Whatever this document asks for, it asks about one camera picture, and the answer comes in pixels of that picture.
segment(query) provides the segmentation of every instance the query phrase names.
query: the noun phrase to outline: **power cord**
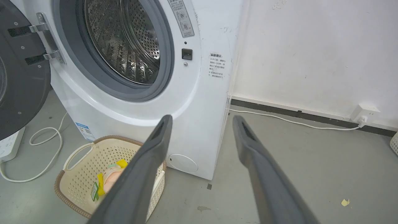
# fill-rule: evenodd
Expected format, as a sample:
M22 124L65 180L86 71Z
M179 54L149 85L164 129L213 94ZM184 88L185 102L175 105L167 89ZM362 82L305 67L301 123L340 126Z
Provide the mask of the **power cord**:
M278 116L275 116L275 115L272 115L272 114L261 114L261 113L245 111L245 110L233 110L233 109L229 109L229 110L230 111L239 112L239 113L257 114L257 115L262 115L262 116L278 118L278 119L281 119L281 120L284 120L284 121L287 121L287 122L290 122L290 123L293 123L293 124L300 124L300 125L304 125L304 126L307 126L307 127L310 127L310 128L323 129L323 130L351 131L351 130L355 130L355 129L358 129L358 128L362 128L363 126L366 125L366 122L367 122L367 118L362 116L359 119L359 125L357 127L355 127L355 128L320 128L320 127L315 127L315 126L304 124L304 123L300 123L300 122L294 122L294 121L291 121L291 120L287 120L287 119L284 119L284 118L281 118L281 117L278 117Z
M65 113L65 115L62 117L61 124L59 125L59 128L58 128L58 129L53 128L53 127L47 127L47 128L40 129L39 131L37 131L36 133L34 133L34 134L32 135L32 137L30 137L30 139L29 139L29 144L30 144L30 145L33 145L33 146L36 146L36 145L41 145L41 144L43 144L43 143L46 143L46 142L50 141L51 139L53 139L55 136L59 135L59 148L58 148L57 152L55 153L54 157L51 159L50 163L46 166L46 168L45 168L41 173L39 173L38 175L36 175L36 176L34 176L34 177L30 178L30 179L27 179L27 180L20 180L20 181L19 181L19 180L13 180L13 179L10 179L10 178L6 177L6 175L5 175L4 172L3 172L3 168L2 168L2 166L1 166L2 161L0 161L0 173L1 173L1 175L3 176L4 179L6 179L6 180L8 180L8 181L10 181L10 182L15 182L15 183L25 183L25 182L28 182L28 181L31 181L31 180L34 180L34 179L38 178L38 177L41 176L44 172L47 171L47 169L50 167L50 165L53 163L54 159L57 157L57 155L58 155L59 152L61 151L61 148L62 148L62 136L61 136L61 133L59 132L59 130L61 129L62 123L64 122L65 116L66 116L67 114L68 114L68 112ZM41 131L43 131L43 130L46 130L46 129L53 129L53 130L56 131L56 132L55 132L55 134L54 134L53 136L51 136L50 138L48 138L48 139L46 139L46 140L44 140L44 141L42 141L42 142L39 142L39 143L32 143L33 137L35 137L39 132L41 132Z

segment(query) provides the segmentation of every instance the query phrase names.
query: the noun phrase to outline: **white cable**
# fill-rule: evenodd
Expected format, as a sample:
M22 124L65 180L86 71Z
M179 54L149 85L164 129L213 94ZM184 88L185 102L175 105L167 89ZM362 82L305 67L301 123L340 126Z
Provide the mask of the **white cable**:
M301 125L304 125L304 126L307 126L307 127L310 127L310 128L315 128L315 129L351 131L351 130L355 130L355 129L361 128L360 125L358 127L355 127L355 128L347 128L347 129L345 129L345 128L320 128L320 127L315 127L315 126L311 126L311 125L308 125L308 124L303 124L303 123L300 123L300 122L294 122L294 121L287 120L287 119L284 119L284 118L281 118L281 117L278 117L278 116L275 116L275 115L271 115L271 114L261 114L261 113L256 113L256 112L251 112L251 111L244 111L244 110L233 110L233 109L229 109L229 110L235 111L235 112L239 112L239 113L257 114L257 115L263 115L263 116L278 118L278 119L281 119L281 120L284 120L284 121L287 121L287 122L290 122L290 123L293 123L293 124L301 124Z
M3 168L2 168L2 166L1 166L1 163L2 163L2 162L0 161L0 173L1 173L1 175L3 176L4 179L6 179L6 180L8 180L8 181L11 181L11 182L15 182L15 183L24 183L24 182L28 182L28 181L31 181L31 180L34 180L34 179L38 178L38 177L41 176L45 171L47 171L48 167L50 167L50 165L53 163L54 159L57 157L57 155L58 155L59 152L61 151L61 148L62 148L62 136L61 136L61 133L59 132L59 130L61 129L62 123L64 122L65 116L66 116L67 114L68 114L68 113L65 113L64 117L62 118L61 124L59 125L59 128L58 128L58 129L53 128L53 127L47 127L47 128L40 129L39 131L37 131L36 133L34 133L34 134L32 135L32 137L30 137L30 139L29 139L29 144L35 146L35 145L41 145L41 144L43 144L43 143L46 143L46 142L50 141L52 138L54 138L55 136L59 135L59 148L58 148L57 152L55 153L54 157L51 159L50 163L46 166L46 168L45 168L41 173L39 173L38 175L36 175L36 176L34 176L34 177L30 178L30 179L27 179L27 180L20 180L20 181L19 181L19 180L13 180L13 179L10 179L10 178L6 177L6 175L5 175L4 172L3 172ZM46 140L44 140L44 141L42 141L42 142L39 142L39 143L32 143L33 137L34 137L35 135L37 135L39 132L41 132L41 131L43 131L43 130L46 130L46 129L53 129L53 130L55 130L56 132L55 132L55 134L54 134L53 136L51 136L50 138L48 138L48 139L46 139Z

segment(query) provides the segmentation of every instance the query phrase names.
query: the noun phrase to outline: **power plug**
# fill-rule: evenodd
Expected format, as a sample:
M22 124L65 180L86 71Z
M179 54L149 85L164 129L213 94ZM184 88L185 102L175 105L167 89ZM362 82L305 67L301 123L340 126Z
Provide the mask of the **power plug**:
M363 128L365 125L368 124L368 117L367 116L361 116L358 119L358 123L359 123L358 127Z

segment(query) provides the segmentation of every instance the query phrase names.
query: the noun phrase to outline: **yellow clip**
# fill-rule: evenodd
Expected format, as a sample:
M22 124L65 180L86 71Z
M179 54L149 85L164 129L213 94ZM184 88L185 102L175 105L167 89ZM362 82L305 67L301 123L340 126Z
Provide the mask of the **yellow clip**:
M120 166L120 168L124 169L127 166L127 162L124 159L119 160L118 162L116 162L117 165Z
M104 195L105 191L103 190L103 175L102 173L97 175L98 177L98 196Z

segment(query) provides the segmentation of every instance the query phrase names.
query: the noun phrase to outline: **baseboard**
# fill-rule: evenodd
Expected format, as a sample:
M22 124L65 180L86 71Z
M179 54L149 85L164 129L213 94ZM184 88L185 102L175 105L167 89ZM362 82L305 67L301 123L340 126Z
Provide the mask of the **baseboard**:
M350 118L345 118L333 114L317 112L313 110L306 110L303 108L296 108L281 104L275 104L256 99L244 98L239 96L232 96L232 105L247 107L255 110L262 110L277 114L284 114L292 117L303 118L306 120L317 121L326 124L332 124L345 128L354 128L358 126L357 123L349 122ZM360 129L361 131L371 132L384 136L394 136L398 128L385 126L381 124L372 124L372 126L365 126Z

